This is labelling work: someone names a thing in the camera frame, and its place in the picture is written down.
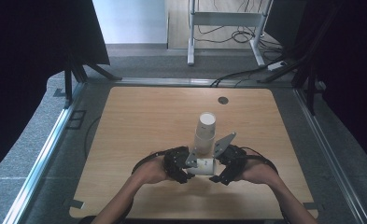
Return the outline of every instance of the metal frame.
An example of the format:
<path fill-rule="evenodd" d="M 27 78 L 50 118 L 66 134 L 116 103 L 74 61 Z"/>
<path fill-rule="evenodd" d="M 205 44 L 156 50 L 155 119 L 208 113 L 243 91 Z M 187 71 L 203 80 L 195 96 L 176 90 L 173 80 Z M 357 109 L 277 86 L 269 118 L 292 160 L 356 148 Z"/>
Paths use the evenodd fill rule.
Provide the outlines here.
<path fill-rule="evenodd" d="M 193 79 L 193 78 L 124 78 L 122 81 L 114 81 L 117 86 L 175 86 L 175 87 L 209 87 L 211 83 L 213 83 L 213 79 Z M 225 80 L 219 86 L 225 88 L 234 87 L 238 80 Z M 47 139 L 45 145 L 43 146 L 37 160 L 26 178 L 17 198 L 12 204 L 5 220 L 4 224 L 12 224 L 19 223 L 22 214 L 27 208 L 32 196 L 35 193 L 35 188 L 45 171 L 49 159 L 52 156 L 53 151 L 56 148 L 58 140 L 60 139 L 63 129 L 73 111 L 75 106 L 78 104 L 78 98 L 84 88 L 85 84 L 78 83 L 75 88 L 73 104 L 68 108 L 65 108 L 60 117 L 58 117 L 57 122 L 55 123 L 49 138 Z M 257 81 L 248 81 L 242 83 L 240 85 L 241 88 L 271 88 L 271 87 L 279 87 L 279 88 L 290 88 L 291 85 L 289 83 L 276 83 L 276 84 L 263 84 Z M 325 156 L 327 163 L 330 165 L 332 173 L 336 178 L 338 185 L 340 186 L 341 191 L 346 197 L 347 204 L 351 209 L 352 214 L 358 223 L 367 223 L 367 214 L 363 208 L 363 205 L 360 201 L 360 198 L 356 191 L 353 189 L 351 183 L 349 182 L 343 168 L 340 163 L 336 159 L 332 151 L 332 147 L 330 146 L 326 136 L 324 135 L 322 129 L 320 128 L 318 121 L 315 116 L 311 114 L 311 112 L 306 108 L 305 105 L 305 97 L 300 90 L 293 90 L 299 104 L 303 110 L 303 113 L 314 132 L 316 139 L 318 140 L 319 146 Z"/>
<path fill-rule="evenodd" d="M 188 45 L 187 64 L 194 65 L 194 25 L 209 25 L 257 27 L 258 29 L 256 29 L 255 38 L 249 42 L 258 66 L 265 66 L 258 45 L 271 4 L 272 0 L 268 0 L 267 5 L 262 13 L 195 12 L 195 0 L 191 0 L 190 38 Z"/>
<path fill-rule="evenodd" d="M 313 116 L 311 111 L 306 107 L 306 97 L 303 95 L 303 92 L 299 91 L 298 89 L 294 89 L 294 93 L 299 101 L 299 104 L 303 110 L 305 118 L 308 121 L 308 124 L 314 132 L 314 136 L 319 143 L 323 155 L 325 156 L 326 162 L 329 164 L 332 173 L 336 179 L 336 182 L 340 187 L 340 190 L 343 192 L 343 195 L 346 198 L 346 202 L 351 209 L 352 214 L 357 220 L 357 223 L 367 223 L 367 214 L 364 210 L 362 202 L 360 201 L 357 192 L 352 187 L 352 184 L 346 176 L 343 168 L 341 167 L 340 162 L 337 160 L 337 157 L 335 156 L 328 139 L 320 128 L 317 118 Z"/>
<path fill-rule="evenodd" d="M 75 87 L 74 98 L 77 99 L 84 87 L 83 83 L 78 83 Z M 41 149 L 34 166 L 32 167 L 31 172 L 27 176 L 25 182 L 22 185 L 20 192 L 17 195 L 14 203 L 12 204 L 11 208 L 9 209 L 5 220 L 3 221 L 4 224 L 12 224 L 12 223 L 19 223 L 21 219 L 21 215 L 26 210 L 32 196 L 35 193 L 35 188 L 39 183 L 43 172 L 46 170 L 47 164 L 49 163 L 49 159 L 54 152 L 54 149 L 60 139 L 64 127 L 69 120 L 69 117 L 73 111 L 73 108 L 78 103 L 78 100 L 73 101 L 73 104 L 68 108 L 64 108 L 58 117 L 54 127 L 49 134 L 49 137 L 46 140 L 43 148 Z"/>

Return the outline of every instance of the white object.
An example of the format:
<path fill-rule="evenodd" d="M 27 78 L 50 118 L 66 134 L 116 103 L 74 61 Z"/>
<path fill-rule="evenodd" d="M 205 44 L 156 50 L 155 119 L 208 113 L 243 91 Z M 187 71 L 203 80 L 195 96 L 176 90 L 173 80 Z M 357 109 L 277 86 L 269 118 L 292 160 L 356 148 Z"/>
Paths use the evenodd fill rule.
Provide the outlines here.
<path fill-rule="evenodd" d="M 194 147 L 200 154 L 207 154 L 213 149 L 216 133 L 216 117 L 214 114 L 204 112 L 198 120 L 195 130 Z"/>
<path fill-rule="evenodd" d="M 216 163 L 214 159 L 197 159 L 197 168 L 191 167 L 187 172 L 194 175 L 214 175 Z"/>
<path fill-rule="evenodd" d="M 281 68 L 283 66 L 285 66 L 286 63 L 285 62 L 278 62 L 278 63 L 273 63 L 273 64 L 270 64 L 268 65 L 268 71 L 272 72 L 272 71 L 275 71 L 276 69 L 278 68 Z"/>

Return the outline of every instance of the metal rack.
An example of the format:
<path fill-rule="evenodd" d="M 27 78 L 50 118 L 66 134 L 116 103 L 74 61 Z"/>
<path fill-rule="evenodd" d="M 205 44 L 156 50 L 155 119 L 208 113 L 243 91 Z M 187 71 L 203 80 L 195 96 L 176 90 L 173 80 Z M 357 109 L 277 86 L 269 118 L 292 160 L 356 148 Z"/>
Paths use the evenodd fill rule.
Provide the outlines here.
<path fill-rule="evenodd" d="M 195 0 L 191 0 L 190 9 L 190 38 L 188 46 L 188 65 L 194 65 L 194 25 L 207 26 L 245 26 L 257 27 L 254 39 L 250 40 L 250 46 L 259 66 L 265 66 L 264 60 L 258 49 L 261 32 L 267 20 L 272 0 L 267 1 L 267 5 L 262 13 L 244 12 L 196 12 Z"/>

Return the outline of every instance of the human hand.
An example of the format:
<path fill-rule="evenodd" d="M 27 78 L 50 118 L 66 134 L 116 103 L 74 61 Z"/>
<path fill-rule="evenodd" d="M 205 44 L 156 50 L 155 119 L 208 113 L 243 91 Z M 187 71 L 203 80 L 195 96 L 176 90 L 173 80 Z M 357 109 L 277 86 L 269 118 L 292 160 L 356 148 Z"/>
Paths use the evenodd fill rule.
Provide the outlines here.
<path fill-rule="evenodd" d="M 245 149 L 247 155 L 259 155 L 258 153 Z M 258 160 L 247 160 L 244 171 L 234 181 L 246 180 L 254 184 L 267 184 L 280 179 L 279 175 L 269 165 Z"/>
<path fill-rule="evenodd" d="M 163 156 L 143 163 L 135 170 L 133 177 L 138 178 L 142 184 L 157 184 L 163 180 L 170 180 L 168 174 L 163 169 Z"/>

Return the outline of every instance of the wire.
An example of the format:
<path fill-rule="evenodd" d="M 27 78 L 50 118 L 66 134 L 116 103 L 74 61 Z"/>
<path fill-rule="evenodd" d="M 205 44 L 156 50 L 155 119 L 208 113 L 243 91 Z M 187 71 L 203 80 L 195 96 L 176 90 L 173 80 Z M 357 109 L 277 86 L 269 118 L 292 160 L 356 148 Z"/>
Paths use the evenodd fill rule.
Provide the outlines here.
<path fill-rule="evenodd" d="M 224 43 L 224 42 L 227 42 L 229 40 L 234 40 L 235 42 L 240 43 L 240 44 L 245 44 L 245 43 L 249 42 L 249 40 L 251 40 L 253 38 L 254 34 L 251 32 L 250 29 L 248 29 L 249 32 L 247 32 L 245 30 L 241 31 L 241 30 L 239 30 L 239 28 L 240 27 L 237 27 L 237 31 L 232 32 L 232 36 L 230 38 L 225 39 L 225 40 L 219 40 L 218 41 L 218 40 L 198 39 L 198 38 L 194 38 L 194 39 L 197 40 L 197 41 L 206 41 L 206 42 L 211 42 L 211 43 Z M 244 40 L 237 39 L 238 36 L 242 36 L 244 38 Z"/>
<path fill-rule="evenodd" d="M 246 2 L 246 0 L 244 0 L 243 2 L 242 2 L 242 4 L 239 6 L 239 8 L 236 10 L 237 12 L 239 12 L 239 9 L 244 5 L 244 3 Z"/>
<path fill-rule="evenodd" d="M 237 82 L 233 87 L 236 88 L 238 86 L 239 83 L 243 82 L 243 81 L 247 81 L 247 80 L 250 80 L 250 78 L 244 78 L 244 79 L 241 79 L 239 82 Z"/>
<path fill-rule="evenodd" d="M 255 7 L 255 1 L 252 0 L 252 7 L 250 8 L 250 10 L 247 10 L 249 2 L 250 2 L 250 0 L 247 0 L 247 6 L 245 7 L 245 12 L 250 12 Z"/>
<path fill-rule="evenodd" d="M 270 57 L 267 56 L 267 53 L 275 53 L 275 51 L 265 50 L 265 51 L 262 52 L 262 57 L 267 59 L 268 61 L 274 61 L 275 59 L 277 59 L 277 57 L 275 59 L 271 59 Z"/>
<path fill-rule="evenodd" d="M 216 11 L 219 11 L 218 7 L 216 6 L 216 0 L 213 0 L 213 6 L 216 8 Z"/>
<path fill-rule="evenodd" d="M 260 72 L 261 70 L 267 68 L 268 65 L 270 65 L 270 64 L 280 62 L 281 60 L 283 60 L 283 58 L 284 58 L 284 56 L 281 55 L 278 58 L 276 58 L 275 60 L 273 60 L 270 63 L 266 64 L 265 66 L 258 67 L 258 68 L 252 69 L 252 70 L 243 71 L 243 72 L 232 73 L 232 74 L 229 74 L 229 75 L 224 76 L 224 77 L 219 77 L 219 78 L 215 79 L 215 81 L 213 81 L 212 84 L 210 84 L 209 87 L 213 88 L 215 86 L 215 88 L 217 88 L 219 86 L 219 83 L 224 79 L 228 79 L 228 78 L 232 78 L 232 77 L 245 76 L 247 73 L 250 73 L 249 75 L 251 76 L 253 73 Z"/>
<path fill-rule="evenodd" d="M 99 120 L 101 119 L 102 116 L 96 118 L 95 120 L 92 121 L 92 123 L 90 124 L 90 127 L 87 129 L 87 132 L 85 133 L 85 137 L 84 137 L 84 156 L 85 156 L 85 159 L 88 158 L 88 150 L 87 150 L 87 140 L 88 140 L 88 136 L 90 134 L 90 130 L 92 128 L 92 126 Z"/>
<path fill-rule="evenodd" d="M 213 29 L 213 30 L 210 30 L 210 31 L 206 31 L 206 32 L 202 32 L 201 31 L 201 28 L 200 28 L 200 26 L 197 26 L 197 28 L 198 28 L 198 31 L 200 32 L 200 34 L 202 34 L 202 35 L 207 35 L 207 34 L 210 34 L 210 33 L 212 33 L 212 32 L 215 32 L 215 31 L 217 31 L 218 29 L 221 29 L 221 28 L 223 28 L 224 26 L 220 26 L 220 27 L 218 27 L 218 28 L 215 28 L 215 29 Z"/>
<path fill-rule="evenodd" d="M 260 12 L 261 4 L 262 4 L 262 0 L 259 3 L 258 13 Z"/>

